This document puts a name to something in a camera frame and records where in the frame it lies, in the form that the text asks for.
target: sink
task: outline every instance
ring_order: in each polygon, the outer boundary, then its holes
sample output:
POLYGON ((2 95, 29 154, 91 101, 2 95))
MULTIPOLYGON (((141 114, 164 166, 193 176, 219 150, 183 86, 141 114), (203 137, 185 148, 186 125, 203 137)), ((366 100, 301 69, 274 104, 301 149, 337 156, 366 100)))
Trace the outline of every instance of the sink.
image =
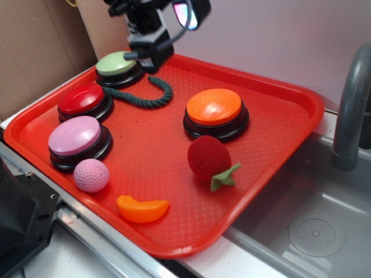
POLYGON ((342 172, 331 147, 313 133, 225 236, 288 277, 370 277, 371 155, 342 172))

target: red felt strawberry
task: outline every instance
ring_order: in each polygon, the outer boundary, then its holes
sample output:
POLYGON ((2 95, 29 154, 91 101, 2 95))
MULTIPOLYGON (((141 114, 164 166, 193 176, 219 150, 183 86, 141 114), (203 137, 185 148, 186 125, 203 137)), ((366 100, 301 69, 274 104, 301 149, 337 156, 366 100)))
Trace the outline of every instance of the red felt strawberry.
POLYGON ((227 148, 212 136, 201 136, 188 149, 188 164, 196 177, 211 181, 211 191, 222 185, 235 185, 231 174, 241 164, 232 166, 227 148))

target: pink golf ball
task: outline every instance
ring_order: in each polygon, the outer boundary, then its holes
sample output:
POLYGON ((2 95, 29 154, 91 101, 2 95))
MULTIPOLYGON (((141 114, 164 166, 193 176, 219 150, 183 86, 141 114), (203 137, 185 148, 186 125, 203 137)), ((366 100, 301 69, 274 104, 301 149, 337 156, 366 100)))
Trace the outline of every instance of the pink golf ball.
POLYGON ((97 159, 86 159, 77 164, 74 179, 79 189, 87 193, 95 193, 107 185, 110 172, 103 162, 97 159))

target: gray faucet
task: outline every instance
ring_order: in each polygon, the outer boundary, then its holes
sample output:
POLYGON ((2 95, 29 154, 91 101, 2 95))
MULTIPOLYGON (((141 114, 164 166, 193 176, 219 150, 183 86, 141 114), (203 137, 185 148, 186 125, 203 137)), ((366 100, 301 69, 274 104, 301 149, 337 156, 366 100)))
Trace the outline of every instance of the gray faucet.
POLYGON ((353 58, 340 102, 331 159, 335 169, 354 169, 358 147, 371 148, 370 91, 371 43, 366 43, 353 58))

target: red tray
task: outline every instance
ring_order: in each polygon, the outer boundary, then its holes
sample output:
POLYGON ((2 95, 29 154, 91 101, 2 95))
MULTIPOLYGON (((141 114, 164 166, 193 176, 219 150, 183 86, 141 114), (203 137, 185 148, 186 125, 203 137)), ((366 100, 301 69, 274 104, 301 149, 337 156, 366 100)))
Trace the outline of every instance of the red tray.
MULTIPOLYGON (((173 88, 168 105, 150 110, 115 100, 112 115, 103 122, 114 139, 112 151, 103 160, 111 178, 102 191, 88 194, 74 185, 72 174, 53 168, 48 138, 60 124, 60 97, 73 87, 94 82, 94 71, 86 71, 16 117, 5 130, 5 141, 86 207, 159 258, 185 257, 214 243, 323 116, 322 101, 312 91, 175 55, 156 74, 173 88), (243 135, 225 143, 232 163, 242 164, 234 173, 236 186, 211 192, 188 166, 191 140, 183 129, 183 116, 192 95, 215 87, 241 96, 250 123, 243 135), (119 195, 139 201, 165 199, 170 207, 160 220, 134 224, 119 215, 119 195)), ((149 99, 162 96, 146 78, 124 91, 149 99)))

